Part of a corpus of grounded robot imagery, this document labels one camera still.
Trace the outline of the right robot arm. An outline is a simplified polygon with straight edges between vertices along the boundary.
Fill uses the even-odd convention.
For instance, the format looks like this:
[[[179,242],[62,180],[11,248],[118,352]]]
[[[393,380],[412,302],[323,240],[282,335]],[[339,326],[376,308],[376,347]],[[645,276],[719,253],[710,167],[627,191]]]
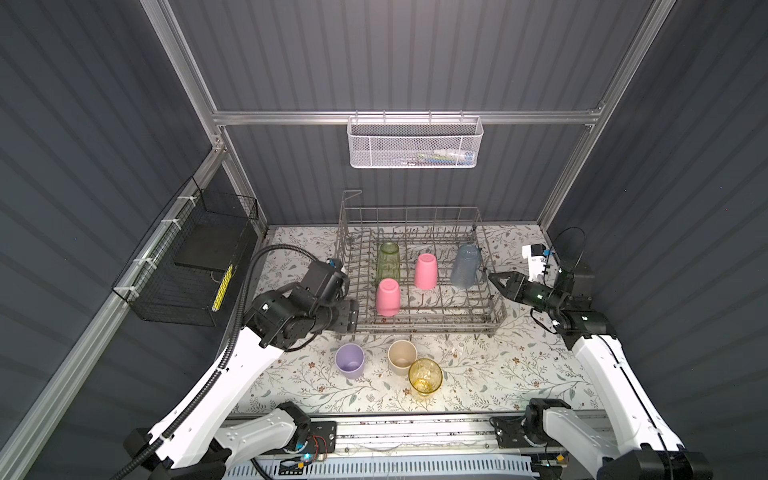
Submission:
[[[534,398],[520,422],[535,446],[562,446],[595,479],[711,479],[712,466],[688,449],[663,420],[632,371],[607,317],[591,305],[589,276],[559,269],[553,284],[521,272],[494,272],[489,281],[508,300],[546,314],[588,374],[614,438],[607,440],[565,401]]]

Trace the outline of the purple cup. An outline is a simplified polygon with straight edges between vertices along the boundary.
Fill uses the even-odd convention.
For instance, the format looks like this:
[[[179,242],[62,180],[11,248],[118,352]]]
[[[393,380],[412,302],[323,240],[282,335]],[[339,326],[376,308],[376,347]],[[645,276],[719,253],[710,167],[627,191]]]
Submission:
[[[344,344],[336,352],[335,364],[346,378],[360,378],[364,373],[365,353],[357,344]]]

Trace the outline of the items in white basket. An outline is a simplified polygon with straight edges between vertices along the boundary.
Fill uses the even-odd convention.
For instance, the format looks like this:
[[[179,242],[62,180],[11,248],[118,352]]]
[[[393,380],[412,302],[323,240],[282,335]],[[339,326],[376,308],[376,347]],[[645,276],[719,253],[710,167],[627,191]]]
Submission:
[[[413,167],[474,168],[476,153],[463,149],[438,149],[417,152],[411,156],[397,159],[401,165]]]

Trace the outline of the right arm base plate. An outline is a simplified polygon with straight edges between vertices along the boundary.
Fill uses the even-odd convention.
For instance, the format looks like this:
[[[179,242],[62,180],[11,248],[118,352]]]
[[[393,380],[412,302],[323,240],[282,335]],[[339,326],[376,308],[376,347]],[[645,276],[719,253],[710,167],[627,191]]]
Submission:
[[[560,443],[546,434],[528,429],[524,416],[492,416],[489,418],[489,423],[494,430],[499,448],[565,450]]]

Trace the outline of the pink cup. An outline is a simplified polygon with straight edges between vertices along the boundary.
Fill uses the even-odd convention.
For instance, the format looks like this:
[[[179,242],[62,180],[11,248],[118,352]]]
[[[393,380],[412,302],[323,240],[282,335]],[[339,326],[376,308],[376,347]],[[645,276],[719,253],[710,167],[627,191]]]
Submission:
[[[432,290],[438,282],[438,262],[434,254],[423,253],[417,258],[414,285],[421,290]]]
[[[401,307],[401,289],[397,280],[382,279],[377,288],[376,310],[380,316],[392,317],[399,313]]]

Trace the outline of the green transparent cup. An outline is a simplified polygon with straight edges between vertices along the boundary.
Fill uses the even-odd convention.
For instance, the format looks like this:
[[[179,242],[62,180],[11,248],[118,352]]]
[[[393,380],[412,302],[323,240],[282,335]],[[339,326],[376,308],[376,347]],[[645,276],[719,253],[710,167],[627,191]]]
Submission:
[[[401,262],[399,245],[393,241],[380,244],[376,262],[375,282],[379,284],[385,279],[400,281]]]

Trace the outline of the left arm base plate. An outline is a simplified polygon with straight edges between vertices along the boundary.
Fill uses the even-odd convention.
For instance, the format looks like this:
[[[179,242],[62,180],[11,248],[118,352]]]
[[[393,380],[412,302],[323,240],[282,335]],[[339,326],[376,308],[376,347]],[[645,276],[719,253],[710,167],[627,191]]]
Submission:
[[[338,437],[338,423],[335,421],[311,422],[307,426],[299,427],[294,437],[282,448],[277,449],[280,454],[310,456],[334,453]]]

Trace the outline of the yellow transparent cup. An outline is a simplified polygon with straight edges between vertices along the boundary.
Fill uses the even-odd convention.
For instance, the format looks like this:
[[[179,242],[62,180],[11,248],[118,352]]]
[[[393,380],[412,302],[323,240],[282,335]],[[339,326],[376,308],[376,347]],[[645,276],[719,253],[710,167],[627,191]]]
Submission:
[[[413,393],[429,396],[436,393],[443,384],[443,371],[437,362],[420,358],[413,362],[408,371],[408,381]]]

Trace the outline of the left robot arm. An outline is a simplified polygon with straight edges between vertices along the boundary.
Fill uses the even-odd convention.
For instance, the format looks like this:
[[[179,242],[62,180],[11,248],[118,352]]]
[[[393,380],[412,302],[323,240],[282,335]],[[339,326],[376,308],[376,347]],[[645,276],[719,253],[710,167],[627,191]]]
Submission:
[[[354,330],[358,303],[348,298],[348,289],[342,261],[316,257],[299,282],[265,291],[253,301],[243,288],[225,350],[165,418],[126,438],[132,459],[115,478],[143,467],[152,479],[221,479],[232,467],[271,451],[312,455],[311,421],[290,401],[255,420],[224,422],[283,354],[308,346],[325,330]]]

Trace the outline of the beige cup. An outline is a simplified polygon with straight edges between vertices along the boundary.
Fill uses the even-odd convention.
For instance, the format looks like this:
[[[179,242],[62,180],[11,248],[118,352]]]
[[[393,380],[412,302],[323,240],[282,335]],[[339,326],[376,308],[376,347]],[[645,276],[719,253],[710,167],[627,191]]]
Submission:
[[[418,351],[415,345],[404,339],[394,341],[387,353],[389,368],[398,376],[407,376],[417,358]]]

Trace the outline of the yellow brush in basket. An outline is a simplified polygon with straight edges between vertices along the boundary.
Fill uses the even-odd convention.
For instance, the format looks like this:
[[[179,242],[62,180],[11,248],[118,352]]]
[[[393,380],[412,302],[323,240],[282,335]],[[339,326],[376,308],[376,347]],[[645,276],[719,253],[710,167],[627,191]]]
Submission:
[[[227,267],[225,273],[223,274],[221,281],[219,282],[219,288],[216,292],[213,303],[211,305],[212,312],[218,312],[221,309],[221,306],[224,303],[224,299],[225,299],[229,284],[232,280],[233,274],[234,274],[234,266],[230,264]]]

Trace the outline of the pink cup front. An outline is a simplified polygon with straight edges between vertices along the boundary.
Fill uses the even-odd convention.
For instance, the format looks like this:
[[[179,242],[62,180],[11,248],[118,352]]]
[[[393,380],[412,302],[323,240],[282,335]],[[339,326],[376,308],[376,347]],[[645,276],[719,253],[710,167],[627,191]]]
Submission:
[[[417,258],[414,285],[421,290],[432,290],[438,282],[438,262],[434,254],[423,253]]]

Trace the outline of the blue-grey transparent cup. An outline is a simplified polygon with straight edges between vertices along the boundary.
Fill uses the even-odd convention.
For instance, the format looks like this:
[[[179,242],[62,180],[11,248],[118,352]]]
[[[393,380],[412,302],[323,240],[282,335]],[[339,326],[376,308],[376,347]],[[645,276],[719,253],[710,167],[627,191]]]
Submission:
[[[450,275],[454,287],[469,289],[475,285],[482,264],[481,250],[474,244],[459,246]]]

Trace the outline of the white mesh wall basket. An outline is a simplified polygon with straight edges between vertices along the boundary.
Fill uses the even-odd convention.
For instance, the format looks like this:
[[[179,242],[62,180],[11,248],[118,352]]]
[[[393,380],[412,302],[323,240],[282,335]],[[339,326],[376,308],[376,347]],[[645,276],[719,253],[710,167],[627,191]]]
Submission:
[[[350,165],[356,169],[472,169],[413,167],[397,159],[417,152],[463,149],[476,153],[476,165],[484,136],[477,116],[355,115],[346,133]]]

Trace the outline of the white vented strip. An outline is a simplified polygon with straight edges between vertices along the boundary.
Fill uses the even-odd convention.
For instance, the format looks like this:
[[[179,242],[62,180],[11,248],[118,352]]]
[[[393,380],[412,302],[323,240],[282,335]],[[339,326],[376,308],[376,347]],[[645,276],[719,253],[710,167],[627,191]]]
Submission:
[[[335,457],[301,471],[261,460],[272,479],[537,479],[527,457],[508,454]]]

